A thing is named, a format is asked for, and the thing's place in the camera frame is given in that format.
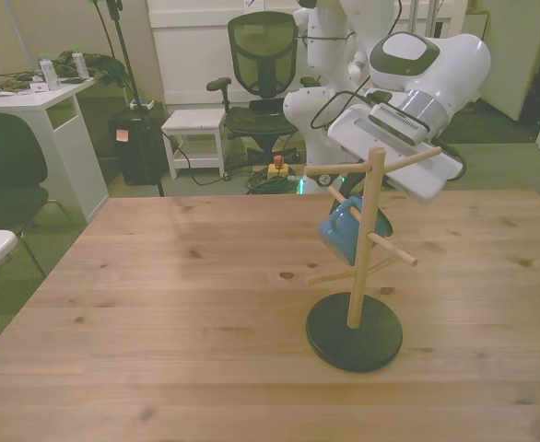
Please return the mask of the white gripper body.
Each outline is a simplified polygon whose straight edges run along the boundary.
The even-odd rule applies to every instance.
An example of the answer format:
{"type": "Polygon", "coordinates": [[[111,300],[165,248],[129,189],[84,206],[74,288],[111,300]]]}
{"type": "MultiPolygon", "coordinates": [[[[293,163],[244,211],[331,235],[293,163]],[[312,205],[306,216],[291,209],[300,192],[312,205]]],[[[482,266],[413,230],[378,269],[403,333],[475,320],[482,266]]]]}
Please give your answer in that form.
{"type": "Polygon", "coordinates": [[[328,129],[332,140],[359,159],[367,160],[371,149],[383,148],[385,176],[390,184],[424,204],[431,202],[446,182],[463,170],[461,162],[443,152],[390,169],[415,155],[433,152],[435,147],[426,142],[427,134],[425,126],[387,104],[353,105],[328,129]]]}

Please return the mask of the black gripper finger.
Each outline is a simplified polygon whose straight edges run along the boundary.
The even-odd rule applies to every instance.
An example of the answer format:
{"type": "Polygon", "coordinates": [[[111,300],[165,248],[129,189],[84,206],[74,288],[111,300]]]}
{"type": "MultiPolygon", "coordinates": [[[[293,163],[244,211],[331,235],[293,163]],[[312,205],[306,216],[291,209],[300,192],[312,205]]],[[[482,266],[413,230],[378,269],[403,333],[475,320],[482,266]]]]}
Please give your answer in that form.
{"type": "Polygon", "coordinates": [[[339,187],[336,187],[336,183],[339,180],[334,180],[333,184],[329,187],[329,192],[339,202],[343,202],[352,193],[353,189],[358,185],[358,174],[347,174],[343,179],[339,187]]]}

